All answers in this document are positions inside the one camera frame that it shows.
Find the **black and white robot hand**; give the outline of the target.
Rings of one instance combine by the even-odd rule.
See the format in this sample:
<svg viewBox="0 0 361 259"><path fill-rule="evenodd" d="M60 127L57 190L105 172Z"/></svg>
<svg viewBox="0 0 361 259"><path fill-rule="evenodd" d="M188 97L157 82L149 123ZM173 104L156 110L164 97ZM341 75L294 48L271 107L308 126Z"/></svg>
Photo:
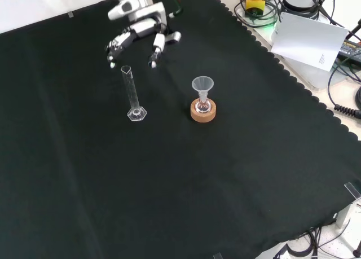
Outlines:
<svg viewBox="0 0 361 259"><path fill-rule="evenodd" d="M115 68L120 55L133 42L154 34L155 39L148 65L151 68L156 68L164 52L165 45L177 43L181 40L181 33L171 30L168 22L170 19L182 14L182 12L183 9L179 7L176 11L167 14L162 2L135 8L129 0L119 3L111 9L108 13L110 20L127 17L130 25L124 28L121 34L117 35L105 47L110 67Z"/></svg>

